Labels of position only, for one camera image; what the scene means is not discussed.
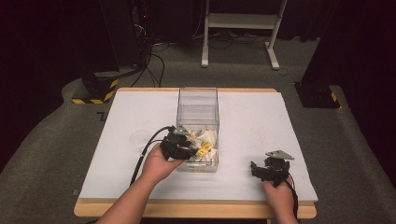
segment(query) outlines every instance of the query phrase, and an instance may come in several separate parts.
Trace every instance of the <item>wire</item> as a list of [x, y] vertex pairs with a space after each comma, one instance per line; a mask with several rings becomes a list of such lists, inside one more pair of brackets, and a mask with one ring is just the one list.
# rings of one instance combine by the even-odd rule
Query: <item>wire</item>
[[192, 37], [195, 37], [197, 35], [199, 27], [201, 26], [201, 20], [202, 20], [203, 11], [204, 11], [204, 0], [201, 1], [201, 14], [199, 16], [197, 29], [195, 30], [195, 33], [192, 35]]
[[155, 87], [155, 83], [158, 83], [158, 85], [160, 85], [160, 82], [158, 81], [158, 79], [154, 76], [154, 74], [151, 72], [151, 70], [149, 70], [148, 68], [148, 72], [149, 72], [149, 76], [151, 77], [151, 81], [152, 81], [152, 85]]
[[158, 130], [154, 135], [151, 136], [151, 138], [148, 140], [148, 143], [146, 144], [145, 148], [142, 151], [142, 154], [140, 155], [139, 161], [136, 164], [136, 167], [134, 168], [134, 175], [132, 176], [132, 180], [131, 180], [131, 185], [136, 181], [136, 177], [137, 177], [137, 173], [139, 173], [140, 170], [140, 166], [142, 165], [143, 159], [146, 156], [146, 153], [148, 151], [149, 145], [151, 145], [153, 143], [153, 139], [163, 130], [169, 130], [172, 127], [166, 126], [161, 128], [160, 130]]
[[291, 174], [289, 174], [290, 178], [291, 178], [291, 182], [293, 184], [293, 186], [291, 186], [291, 184], [289, 183], [289, 181], [285, 180], [285, 183], [288, 185], [289, 189], [291, 190], [291, 194], [293, 196], [293, 214], [294, 216], [297, 218], [297, 211], [298, 211], [298, 196], [297, 196], [297, 192], [295, 189], [295, 185], [294, 185], [294, 179], [291, 176]]
[[139, 76], [138, 76], [137, 79], [134, 81], [134, 83], [131, 85], [131, 87], [133, 87], [134, 84], [136, 84], [136, 82], [139, 80], [139, 78], [142, 77], [143, 73], [144, 73], [144, 72], [146, 71], [146, 69], [148, 68], [148, 65], [149, 65], [149, 58], [148, 58], [148, 60], [146, 60], [145, 65], [144, 65], [144, 68], [142, 69], [142, 71], [140, 72]]
[[238, 38], [236, 38], [234, 42], [235, 44], [257, 44], [257, 43], [265, 42], [268, 39], [268, 36], [266, 36], [263, 39], [259, 39], [260, 37], [261, 36], [259, 35], [249, 36], [248, 38], [252, 38], [252, 40], [238, 40]]
[[152, 144], [152, 143], [155, 143], [155, 142], [162, 142], [162, 141], [163, 141], [163, 140], [154, 140], [154, 141], [151, 142], [151, 144]]
[[289, 174], [289, 177], [290, 177], [290, 179], [291, 179], [291, 183], [293, 184], [293, 189], [296, 189], [296, 186], [295, 186], [295, 184], [294, 184], [293, 176], [292, 176], [291, 174]]
[[161, 58], [161, 57], [158, 56], [157, 54], [151, 54], [151, 56], [154, 56], [154, 57], [160, 59], [161, 62], [163, 63], [163, 70], [161, 71], [160, 82], [158, 82], [159, 87], [161, 87], [162, 84], [163, 84], [163, 72], [164, 72], [164, 70], [165, 70], [165, 63], [163, 62], [163, 58]]
[[219, 42], [230, 41], [230, 43], [222, 48], [218, 48], [218, 47], [215, 47], [214, 45], [208, 44], [208, 46], [212, 49], [227, 49], [233, 44], [233, 38], [229, 34], [215, 36], [215, 39]]

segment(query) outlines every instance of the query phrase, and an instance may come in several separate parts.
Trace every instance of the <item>clear plastic bin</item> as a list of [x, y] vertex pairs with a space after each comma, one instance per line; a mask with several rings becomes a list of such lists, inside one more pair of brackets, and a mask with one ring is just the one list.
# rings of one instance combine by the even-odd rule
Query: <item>clear plastic bin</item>
[[181, 164], [181, 172], [215, 173], [219, 165], [219, 102], [217, 88], [180, 88], [177, 127], [189, 132], [197, 154]]

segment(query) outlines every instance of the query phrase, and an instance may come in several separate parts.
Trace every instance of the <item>dark background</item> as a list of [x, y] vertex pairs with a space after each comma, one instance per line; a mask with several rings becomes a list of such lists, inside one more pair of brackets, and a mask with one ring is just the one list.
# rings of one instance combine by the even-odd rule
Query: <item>dark background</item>
[[[162, 0], [158, 4], [163, 4], [162, 9], [166, 13], [170, 12], [167, 10], [182, 10], [173, 5], [177, 4], [175, 1]], [[158, 27], [155, 30], [155, 25], [153, 31], [188, 40], [197, 28], [196, 18], [199, 18], [202, 8], [199, 1], [183, 2], [188, 7], [183, 13], [191, 14], [188, 20], [177, 26], [177, 30], [168, 30], [168, 34]], [[237, 0], [227, 1], [227, 4], [225, 1], [211, 1], [211, 4], [218, 12], [266, 13], [262, 10], [277, 11], [278, 3], [271, 2], [274, 1], [251, 0], [249, 4], [244, 1], [243, 7]], [[71, 50], [80, 43], [65, 28], [68, 27], [65, 3], [67, 1], [13, 0], [2, 1], [0, 5], [0, 71], [3, 80], [1, 169], [37, 123], [63, 103], [62, 87], [81, 77]], [[91, 4], [96, 6], [93, 9], [98, 8], [98, 1], [91, 1]], [[153, 15], [161, 17], [159, 12], [155, 14], [155, 10]], [[87, 20], [101, 20], [100, 17], [89, 17], [89, 12]], [[334, 84], [343, 88], [362, 133], [395, 186], [392, 165], [396, 159], [394, 14], [392, 1], [386, 0], [289, 0], [278, 37], [292, 39], [299, 36], [302, 41], [321, 37], [304, 82]], [[90, 29], [95, 34], [103, 27]], [[98, 38], [104, 40], [106, 34]], [[111, 46], [103, 46], [98, 54], [108, 57]]]

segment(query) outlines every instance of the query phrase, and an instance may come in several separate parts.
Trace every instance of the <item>hand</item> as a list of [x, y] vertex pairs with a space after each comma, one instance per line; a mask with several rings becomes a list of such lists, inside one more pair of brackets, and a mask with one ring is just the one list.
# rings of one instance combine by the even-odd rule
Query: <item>hand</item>
[[293, 195], [286, 182], [280, 183], [276, 188], [269, 181], [263, 181], [267, 202], [274, 208], [278, 223], [297, 223], [293, 214]]
[[163, 156], [160, 144], [157, 144], [148, 153], [142, 175], [139, 178], [144, 178], [156, 185], [168, 177], [181, 163], [183, 160], [167, 161]]

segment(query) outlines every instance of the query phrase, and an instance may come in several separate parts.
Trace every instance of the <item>black cable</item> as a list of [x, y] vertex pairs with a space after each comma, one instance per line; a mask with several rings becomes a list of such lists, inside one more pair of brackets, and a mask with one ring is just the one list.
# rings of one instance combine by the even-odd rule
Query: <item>black cable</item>
[[146, 69], [149, 66], [149, 61], [151, 60], [151, 53], [148, 55], [148, 59], [146, 59], [146, 62], [144, 63], [144, 67], [142, 69], [142, 72], [140, 72], [139, 76], [137, 77], [137, 79], [134, 81], [134, 83], [131, 85], [131, 87], [134, 86], [134, 84], [136, 84], [136, 82], [142, 77], [143, 73], [146, 71]]
[[204, 0], [201, 0], [201, 9], [200, 9], [200, 16], [199, 16], [199, 20], [198, 20], [198, 25], [197, 25], [197, 29], [195, 30], [194, 34], [192, 35], [192, 37], [195, 37], [198, 33], [199, 27], [201, 26], [201, 20], [202, 20], [202, 15], [204, 14]]
[[159, 82], [158, 79], [154, 76], [154, 74], [151, 72], [151, 70], [149, 70], [149, 68], [148, 68], [148, 72], [149, 72], [149, 76], [151, 77], [152, 85], [155, 87], [155, 83], [156, 83], [156, 82], [158, 83], [158, 85], [160, 85], [160, 82]]
[[218, 48], [218, 47], [215, 47], [215, 46], [213, 46], [213, 45], [208, 44], [208, 46], [209, 46], [210, 48], [212, 48], [212, 49], [227, 49], [227, 48], [229, 48], [229, 47], [233, 44], [233, 38], [232, 38], [230, 35], [220, 35], [220, 36], [216, 36], [216, 37], [215, 37], [215, 40], [217, 40], [217, 41], [219, 41], [219, 42], [230, 41], [230, 43], [229, 43], [227, 46], [223, 47], [223, 48]]
[[286, 184], [288, 185], [289, 189], [291, 190], [291, 194], [293, 195], [293, 214], [297, 218], [297, 211], [298, 211], [298, 196], [295, 190], [294, 179], [291, 175], [289, 175], [293, 184], [293, 187], [289, 183], [289, 181], [285, 180]]
[[103, 81], [115, 80], [115, 79], [120, 79], [122, 77], [129, 77], [131, 75], [134, 75], [134, 74], [138, 73], [139, 71], [141, 71], [141, 67], [138, 65], [138, 67], [135, 70], [133, 70], [133, 71], [122, 73], [122, 74], [116, 75], [114, 77], [99, 77], [98, 79], [103, 80]]
[[158, 56], [157, 54], [151, 54], [151, 55], [154, 57], [157, 57], [163, 63], [163, 70], [161, 71], [160, 82], [158, 82], [159, 87], [161, 87], [163, 84], [163, 71], [165, 70], [165, 63], [163, 62], [163, 59], [160, 56]]
[[132, 176], [131, 185], [136, 181], [137, 173], [139, 173], [140, 166], [142, 165], [143, 159], [145, 158], [145, 155], [148, 151], [149, 145], [151, 145], [151, 143], [153, 143], [152, 140], [157, 136], [157, 134], [159, 134], [163, 130], [169, 130], [171, 128], [172, 127], [169, 127], [169, 126], [161, 128], [154, 135], [152, 135], [151, 138], [148, 140], [148, 143], [146, 144], [145, 148], [143, 149], [142, 154], [140, 155], [139, 161], [137, 162], [136, 167], [134, 168], [134, 175]]
[[162, 141], [163, 141], [162, 139], [154, 140], [154, 141], [151, 142], [151, 144], [153, 144], [155, 142], [162, 142]]
[[251, 40], [238, 40], [238, 37], [234, 40], [235, 44], [257, 44], [257, 43], [261, 43], [261, 42], [265, 42], [268, 38], [265, 37], [262, 40], [260, 40], [261, 36], [256, 35], [255, 37], [249, 37], [252, 38]]

